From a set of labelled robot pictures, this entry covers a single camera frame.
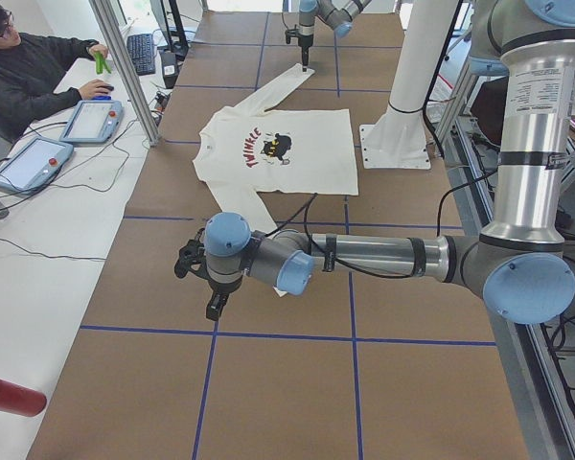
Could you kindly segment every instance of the green object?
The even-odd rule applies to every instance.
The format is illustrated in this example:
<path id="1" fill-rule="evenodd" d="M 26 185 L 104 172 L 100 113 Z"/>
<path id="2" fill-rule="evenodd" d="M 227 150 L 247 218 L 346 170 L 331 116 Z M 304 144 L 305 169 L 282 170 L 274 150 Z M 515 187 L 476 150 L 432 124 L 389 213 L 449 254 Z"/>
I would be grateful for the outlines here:
<path id="1" fill-rule="evenodd" d="M 103 54 L 100 51 L 94 52 L 94 59 L 96 60 L 96 73 L 100 75 L 103 72 L 103 69 L 106 70 L 109 74 L 111 73 L 111 68 L 106 63 Z"/>

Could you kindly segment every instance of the blue joint cap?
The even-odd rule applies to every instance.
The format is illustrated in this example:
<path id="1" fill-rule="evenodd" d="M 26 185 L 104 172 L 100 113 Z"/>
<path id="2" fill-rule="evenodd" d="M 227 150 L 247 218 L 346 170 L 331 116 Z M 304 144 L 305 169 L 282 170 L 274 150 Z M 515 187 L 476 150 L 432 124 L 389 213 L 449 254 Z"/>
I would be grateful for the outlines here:
<path id="1" fill-rule="evenodd" d="M 524 0 L 540 19 L 563 27 L 575 27 L 575 0 Z"/>
<path id="2" fill-rule="evenodd" d="M 299 12 L 313 12 L 317 8 L 317 0 L 300 0 Z"/>
<path id="3" fill-rule="evenodd" d="M 486 307 L 514 323 L 539 324 L 565 311 L 575 295 L 575 276 L 560 257 L 516 256 L 498 266 L 483 287 Z"/>
<path id="4" fill-rule="evenodd" d="M 340 24 L 336 29 L 334 29 L 334 34 L 336 35 L 336 38 L 343 38 L 345 35 L 352 31 L 353 27 L 354 24 L 351 22 L 344 22 Z"/>
<path id="5" fill-rule="evenodd" d="M 474 75 L 486 77 L 506 77 L 509 75 L 507 66 L 498 59 L 469 57 L 469 70 Z"/>
<path id="6" fill-rule="evenodd" d="M 279 270 L 277 289 L 300 295 L 307 287 L 312 272 L 313 257 L 303 251 L 295 251 Z"/>
<path id="7" fill-rule="evenodd" d="M 230 257 L 242 251 L 251 238 L 247 221 L 236 213 L 215 214 L 204 232 L 204 247 L 217 257 Z"/>

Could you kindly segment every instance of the white desk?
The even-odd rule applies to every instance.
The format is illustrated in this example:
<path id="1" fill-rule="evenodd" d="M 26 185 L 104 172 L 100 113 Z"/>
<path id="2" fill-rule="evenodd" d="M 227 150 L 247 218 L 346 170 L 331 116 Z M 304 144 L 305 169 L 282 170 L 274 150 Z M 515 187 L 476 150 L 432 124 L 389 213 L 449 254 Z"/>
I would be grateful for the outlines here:
<path id="1" fill-rule="evenodd" d="M 80 87 L 95 78 L 112 84 L 115 87 L 112 99 L 121 101 L 125 109 L 116 134 L 119 135 L 136 116 L 116 69 L 111 68 L 112 74 L 98 77 L 93 61 L 79 59 L 57 91 Z M 157 86 L 164 86 L 159 58 L 155 75 L 142 77 L 141 83 L 148 101 Z M 34 127 L 66 121 L 71 113 L 72 109 L 64 110 Z M 62 129 L 63 126 L 55 126 L 42 134 L 57 139 Z M 26 137 L 19 146 L 30 138 Z M 106 257 L 149 144 L 140 125 L 135 123 L 117 145 L 127 150 L 130 157 L 110 191 L 101 194 L 86 188 L 50 187 L 10 209 L 9 216 L 0 220 L 0 238 L 50 255 Z M 73 158 L 60 176 L 101 148 L 75 148 Z M 55 183 L 105 189 L 125 157 L 125 153 L 109 147 Z M 3 202 L 10 205 L 20 199 L 5 197 Z M 102 268 L 102 262 L 30 256 L 0 242 L 0 379 L 40 390 L 51 398 Z M 0 412 L 0 460 L 26 457 L 43 415 L 44 412 L 26 418 Z"/>

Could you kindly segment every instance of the person's hand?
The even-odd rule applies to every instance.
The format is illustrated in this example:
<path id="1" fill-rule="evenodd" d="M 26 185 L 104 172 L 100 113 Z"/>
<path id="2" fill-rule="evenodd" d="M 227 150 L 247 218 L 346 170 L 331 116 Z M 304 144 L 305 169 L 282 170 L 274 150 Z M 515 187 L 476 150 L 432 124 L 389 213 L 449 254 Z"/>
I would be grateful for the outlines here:
<path id="1" fill-rule="evenodd" d="M 108 83 L 102 80 L 92 80 L 79 88 L 80 98 L 84 100 L 94 99 L 96 96 L 107 96 L 110 93 Z"/>
<path id="2" fill-rule="evenodd" d="M 106 45 L 102 45 L 102 43 L 90 46 L 89 49 L 87 50 L 87 52 L 90 54 L 92 58 L 94 57 L 94 53 L 96 53 L 97 51 L 103 55 L 103 58 L 106 58 L 108 56 L 108 48 L 106 48 Z"/>

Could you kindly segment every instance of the label on robot arm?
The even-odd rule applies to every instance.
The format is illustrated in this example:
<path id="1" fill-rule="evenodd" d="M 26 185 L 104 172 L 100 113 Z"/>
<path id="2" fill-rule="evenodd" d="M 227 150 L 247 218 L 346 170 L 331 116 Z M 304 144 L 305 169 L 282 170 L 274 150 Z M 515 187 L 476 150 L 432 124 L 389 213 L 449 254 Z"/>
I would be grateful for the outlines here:
<path id="1" fill-rule="evenodd" d="M 574 68 L 553 67 L 512 75 L 505 118 L 538 114 L 569 118 L 574 84 Z"/>

